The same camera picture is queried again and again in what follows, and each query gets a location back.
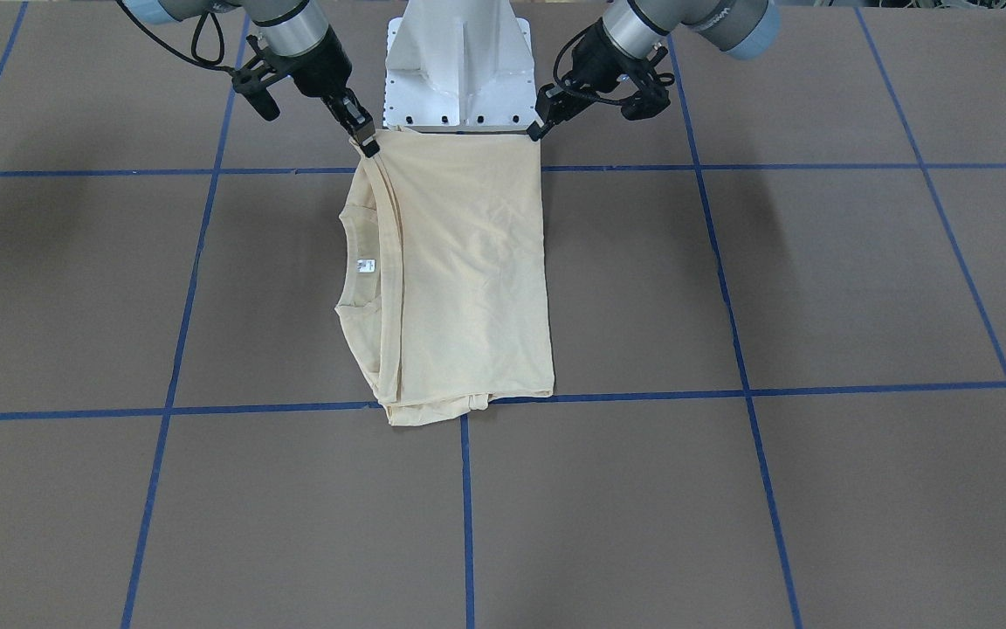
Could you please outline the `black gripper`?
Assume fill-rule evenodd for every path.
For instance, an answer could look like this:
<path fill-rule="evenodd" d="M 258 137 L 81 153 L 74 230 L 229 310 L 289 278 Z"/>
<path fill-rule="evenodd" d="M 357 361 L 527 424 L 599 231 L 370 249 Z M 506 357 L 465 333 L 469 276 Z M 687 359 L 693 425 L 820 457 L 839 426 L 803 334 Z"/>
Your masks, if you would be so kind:
<path fill-rule="evenodd" d="M 300 94 L 325 100 L 325 107 L 348 133 L 364 158 L 374 158 L 381 147 L 374 118 L 361 104 L 348 80 L 352 64 L 334 31 L 325 32 L 319 44 L 290 59 L 290 76 Z"/>
<path fill-rule="evenodd" d="M 637 59 L 632 59 L 612 43 L 603 21 L 596 21 L 575 36 L 569 47 L 569 91 L 575 94 L 610 94 L 627 77 L 638 88 Z M 536 120 L 527 127 L 527 136 L 538 142 L 564 122 L 586 110 L 586 100 L 554 83 L 536 92 Z"/>

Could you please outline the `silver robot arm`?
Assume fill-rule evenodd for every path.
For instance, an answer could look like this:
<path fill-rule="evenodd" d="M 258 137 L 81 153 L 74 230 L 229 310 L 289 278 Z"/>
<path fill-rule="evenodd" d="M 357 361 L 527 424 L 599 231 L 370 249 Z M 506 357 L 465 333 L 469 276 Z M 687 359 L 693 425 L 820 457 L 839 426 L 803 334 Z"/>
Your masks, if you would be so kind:
<path fill-rule="evenodd" d="M 289 78 L 300 94 L 319 100 L 364 158 L 380 151 L 372 115 L 350 88 L 351 60 L 318 1 L 120 1 L 136 28 L 164 51 L 192 66 L 227 74 L 232 91 L 265 121 L 279 118 L 272 85 Z M 226 46 L 219 18 L 240 10 L 254 31 L 245 37 L 252 56 L 224 63 Z M 152 31 L 152 25 L 196 21 L 188 52 Z"/>
<path fill-rule="evenodd" d="M 675 82 L 658 71 L 668 55 L 662 43 L 680 25 L 732 59 L 754 59 L 775 42 L 780 11 L 774 1 L 614 1 L 555 56 L 527 135 L 539 141 L 594 104 L 627 121 L 662 113 Z"/>

